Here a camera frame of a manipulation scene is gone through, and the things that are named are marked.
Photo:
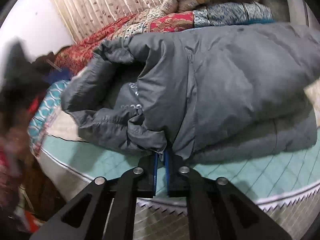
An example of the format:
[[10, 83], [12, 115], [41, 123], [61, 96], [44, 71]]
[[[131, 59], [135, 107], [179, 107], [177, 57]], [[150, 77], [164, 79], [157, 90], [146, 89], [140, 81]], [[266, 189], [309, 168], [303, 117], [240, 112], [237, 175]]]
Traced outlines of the grey puffer jacket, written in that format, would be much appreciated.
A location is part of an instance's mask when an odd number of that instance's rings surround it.
[[291, 23], [147, 33], [100, 44], [61, 96], [79, 137], [119, 152], [220, 161], [312, 147], [305, 88], [319, 31]]

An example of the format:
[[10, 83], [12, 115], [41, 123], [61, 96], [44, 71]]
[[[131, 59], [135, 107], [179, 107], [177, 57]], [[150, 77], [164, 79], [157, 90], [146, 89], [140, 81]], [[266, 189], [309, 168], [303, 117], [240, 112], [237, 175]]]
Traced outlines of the teal white lattice pillow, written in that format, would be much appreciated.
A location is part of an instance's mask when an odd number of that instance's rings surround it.
[[39, 155], [49, 123], [53, 118], [54, 111], [61, 105], [61, 94], [69, 82], [69, 80], [60, 80], [53, 83], [47, 89], [44, 98], [40, 101], [38, 109], [29, 122], [30, 151], [35, 157]]

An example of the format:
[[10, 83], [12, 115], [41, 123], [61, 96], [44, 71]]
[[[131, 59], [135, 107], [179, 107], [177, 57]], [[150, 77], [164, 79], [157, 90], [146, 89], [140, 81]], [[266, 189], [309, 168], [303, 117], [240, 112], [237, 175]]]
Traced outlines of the patterned teal beige bedspread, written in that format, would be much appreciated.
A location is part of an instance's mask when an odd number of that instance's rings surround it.
[[[59, 95], [66, 85], [60, 81], [49, 91], [46, 105], [54, 111], [45, 124], [36, 159], [70, 200], [94, 178], [120, 177], [138, 164], [140, 154], [109, 151], [78, 138], [73, 119], [60, 108]], [[240, 161], [191, 162], [190, 166], [209, 179], [227, 178], [293, 239], [302, 238], [319, 215], [319, 145]], [[137, 200], [134, 239], [189, 238], [185, 199], [169, 198], [165, 179], [164, 165], [159, 163], [156, 196]]]

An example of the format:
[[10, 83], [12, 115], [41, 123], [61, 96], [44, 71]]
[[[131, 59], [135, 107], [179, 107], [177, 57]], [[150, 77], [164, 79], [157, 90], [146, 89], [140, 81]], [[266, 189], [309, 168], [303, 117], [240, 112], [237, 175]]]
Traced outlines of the striped leaf pattern curtain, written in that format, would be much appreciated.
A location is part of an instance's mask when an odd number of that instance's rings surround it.
[[160, 5], [163, 0], [51, 0], [73, 41], [116, 20]]

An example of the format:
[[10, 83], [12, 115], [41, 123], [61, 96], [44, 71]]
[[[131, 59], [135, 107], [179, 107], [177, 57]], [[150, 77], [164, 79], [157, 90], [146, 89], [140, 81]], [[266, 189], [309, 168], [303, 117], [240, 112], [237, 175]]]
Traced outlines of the red floral patchwork quilt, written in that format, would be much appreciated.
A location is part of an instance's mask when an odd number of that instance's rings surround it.
[[260, 3], [206, 4], [195, 10], [165, 14], [160, 7], [125, 16], [99, 29], [76, 44], [61, 49], [54, 64], [77, 74], [92, 57], [93, 50], [105, 40], [129, 38], [142, 33], [179, 32], [200, 27], [249, 25], [274, 22], [271, 9]]

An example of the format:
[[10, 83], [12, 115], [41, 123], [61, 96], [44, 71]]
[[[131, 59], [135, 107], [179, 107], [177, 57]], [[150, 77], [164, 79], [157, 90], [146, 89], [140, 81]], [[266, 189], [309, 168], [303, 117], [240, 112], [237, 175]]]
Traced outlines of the white cabinet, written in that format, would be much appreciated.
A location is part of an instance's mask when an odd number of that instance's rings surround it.
[[290, 21], [319, 30], [319, 22], [305, 0], [287, 0]]

